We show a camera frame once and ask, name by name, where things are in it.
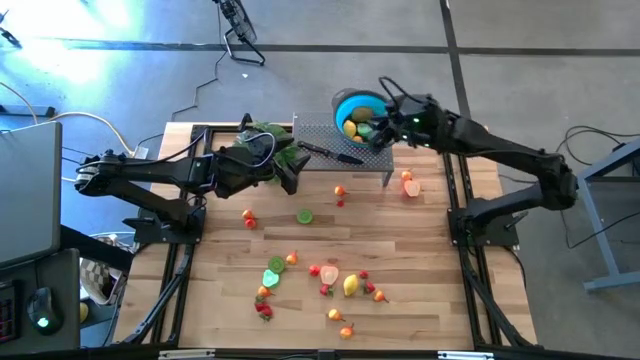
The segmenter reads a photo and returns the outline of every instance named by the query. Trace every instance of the computer mouse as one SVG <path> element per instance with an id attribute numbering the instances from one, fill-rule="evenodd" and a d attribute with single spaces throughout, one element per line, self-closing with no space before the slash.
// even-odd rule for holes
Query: computer mouse
<path id="1" fill-rule="evenodd" d="M 29 322 L 42 335 L 55 334 L 62 327 L 63 316 L 57 310 L 51 288 L 37 289 L 27 299 Z"/>

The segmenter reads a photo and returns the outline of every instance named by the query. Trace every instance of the white cable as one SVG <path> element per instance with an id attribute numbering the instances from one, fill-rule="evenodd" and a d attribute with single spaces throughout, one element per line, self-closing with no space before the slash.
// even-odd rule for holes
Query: white cable
<path id="1" fill-rule="evenodd" d="M 29 108 L 29 111 L 31 112 L 31 116 L 33 116 L 33 122 L 37 125 L 38 124 L 38 117 L 36 116 L 35 111 L 33 111 L 33 108 L 31 107 L 31 104 L 29 103 L 29 101 L 27 101 L 27 99 L 25 99 L 22 95 L 20 95 L 16 90 L 12 89 L 9 85 L 7 85 L 7 84 L 5 84 L 3 82 L 0 82 L 0 85 L 4 86 L 9 91 L 11 91 L 12 93 L 16 94 L 16 96 L 18 96 L 25 103 L 25 105 L 27 105 L 27 107 Z M 58 114 L 58 115 L 52 117 L 51 119 L 48 119 L 47 121 L 55 121 L 55 120 L 58 120 L 60 118 L 66 117 L 66 116 L 86 116 L 86 117 L 90 117 L 92 119 L 95 119 L 95 120 L 98 120 L 98 121 L 104 123 L 105 125 L 107 125 L 109 127 L 109 129 L 111 129 L 111 131 L 113 131 L 114 134 L 116 134 L 116 136 L 118 137 L 118 140 L 120 141 L 122 146 L 129 153 L 129 156 L 130 157 L 134 156 L 135 151 L 131 150 L 131 148 L 124 141 L 124 139 L 122 138 L 122 135 L 120 135 L 118 130 L 116 130 L 116 128 L 113 127 L 113 125 L 111 125 L 109 120 L 101 118 L 98 115 L 94 115 L 94 114 L 90 114 L 90 113 L 86 113 L 86 112 L 73 111 L 73 112 L 67 112 L 67 113 Z"/>
<path id="2" fill-rule="evenodd" d="M 66 117 L 66 116 L 86 116 L 86 117 L 90 117 L 92 119 L 98 120 L 102 123 L 104 123 L 105 125 L 107 125 L 109 127 L 109 129 L 111 129 L 111 131 L 113 131 L 113 133 L 118 137 L 118 140 L 120 140 L 120 143 L 122 144 L 122 146 L 125 148 L 125 150 L 127 150 L 127 152 L 129 153 L 130 157 L 133 157 L 135 154 L 135 151 L 131 150 L 131 148 L 127 145 L 127 143 L 124 141 L 124 139 L 122 138 L 122 135 L 120 135 L 120 133 L 118 132 L 118 130 L 116 130 L 115 127 L 113 127 L 113 125 L 111 125 L 111 123 L 109 122 L 109 120 L 101 118 L 98 115 L 94 115 L 94 114 L 90 114 L 90 113 L 86 113 L 86 112 L 80 112 L 80 111 L 72 111 L 72 112 L 66 112 L 66 113 L 62 113 L 62 114 L 58 114 L 54 117 L 52 117 L 51 119 L 47 120 L 47 121 L 55 121 L 58 120 L 62 117 Z"/>
<path id="3" fill-rule="evenodd" d="M 25 99 L 22 95 L 20 95 L 17 91 L 13 90 L 11 87 L 9 87 L 9 85 L 3 83 L 0 81 L 0 85 L 4 86 L 7 88 L 7 90 L 11 91 L 12 93 L 16 94 L 17 97 L 19 97 L 22 102 L 25 103 L 25 105 L 27 105 L 27 107 L 29 108 L 29 111 L 31 112 L 31 116 L 33 116 L 33 121 L 37 124 L 38 123 L 38 117 L 36 116 L 36 112 L 33 111 L 33 108 L 31 107 L 31 104 L 29 104 L 29 102 L 27 101 L 27 99 Z"/>
<path id="4" fill-rule="evenodd" d="M 135 235 L 135 231 L 106 231 L 103 233 L 97 233 L 97 234 L 91 234 L 89 235 L 89 237 L 96 237 L 96 236 L 102 236 L 102 235 Z"/>

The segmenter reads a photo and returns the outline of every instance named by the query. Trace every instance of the blue bowl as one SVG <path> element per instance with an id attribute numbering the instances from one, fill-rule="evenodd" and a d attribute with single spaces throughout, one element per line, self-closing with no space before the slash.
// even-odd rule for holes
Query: blue bowl
<path id="1" fill-rule="evenodd" d="M 368 145 L 366 143 L 359 143 L 351 140 L 348 136 L 344 134 L 344 129 L 342 125 L 347 120 L 347 118 L 351 115 L 355 108 L 359 107 L 368 107 L 373 110 L 374 116 L 382 116 L 387 114 L 387 109 L 385 105 L 387 104 L 387 100 L 384 96 L 365 90 L 355 90 L 355 89 L 344 89 L 339 91 L 331 101 L 331 105 L 333 106 L 333 119 L 338 131 L 342 134 L 342 137 L 349 142 L 349 144 L 359 147 L 366 148 Z"/>

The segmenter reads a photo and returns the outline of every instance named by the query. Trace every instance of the floor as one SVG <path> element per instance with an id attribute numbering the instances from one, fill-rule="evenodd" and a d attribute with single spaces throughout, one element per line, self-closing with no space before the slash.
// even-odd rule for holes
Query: floor
<path id="1" fill-rule="evenodd" d="M 218 67 L 220 81 L 197 94 L 195 87 L 213 78 L 221 54 L 215 6 L 203 0 L 13 1 L 2 26 L 24 50 L 0 41 L 0 81 L 33 104 L 106 117 L 131 146 L 161 133 L 172 112 L 191 105 L 194 95 L 198 108 L 175 121 L 237 121 L 245 112 L 259 121 L 288 121 L 295 111 L 330 112 L 330 98 L 342 88 L 380 91 L 380 75 L 411 92 L 430 92 L 445 107 L 468 109 L 494 133 L 532 147 L 555 149 L 565 130 L 580 124 L 638 132 L 640 3 L 635 0 L 244 3 L 266 66 L 226 58 Z M 223 20 L 223 31 L 227 28 Z M 455 42 L 460 49 L 450 48 Z M 126 50 L 104 50 L 107 46 Z M 204 51 L 180 51 L 187 48 Z M 0 102 L 18 100 L 0 92 Z M 29 121 L 4 117 L 0 128 Z M 103 124 L 86 118 L 63 123 L 67 147 L 122 150 Z M 587 161 L 606 156 L 614 145 L 593 134 L 571 142 Z M 159 140 L 147 146 L 153 154 Z M 72 152 L 65 156 L 80 159 Z M 569 163 L 575 171 L 585 167 Z M 73 165 L 64 164 L 65 176 L 72 176 Z M 505 167 L 501 173 L 526 178 Z M 503 179 L 503 186 L 510 192 L 521 185 Z M 135 213 L 119 200 L 83 197 L 63 184 L 65 225 L 88 234 L 126 231 L 121 220 Z M 590 234 L 581 204 L 566 217 L 572 243 Z M 595 242 L 567 249 L 558 213 L 533 210 L 518 224 L 518 233 L 540 344 L 618 356 L 640 353 L 639 285 L 585 293 L 582 282 L 604 275 L 604 262 Z M 633 241 L 632 234 L 625 240 Z M 623 267 L 638 270 L 633 259 L 640 247 L 620 240 L 611 238 Z M 108 321 L 83 330 L 83 345 L 101 344 L 107 327 Z"/>

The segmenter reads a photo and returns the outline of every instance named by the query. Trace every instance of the green lime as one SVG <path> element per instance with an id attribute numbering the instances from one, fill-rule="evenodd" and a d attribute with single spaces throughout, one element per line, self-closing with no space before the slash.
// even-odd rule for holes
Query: green lime
<path id="1" fill-rule="evenodd" d="M 311 210 L 302 209 L 298 211 L 298 222 L 300 224 L 308 224 L 313 220 L 313 213 Z"/>
<path id="2" fill-rule="evenodd" d="M 269 259 L 269 270 L 273 271 L 276 274 L 280 274 L 284 271 L 286 265 L 284 264 L 284 260 L 280 256 L 274 256 Z"/>

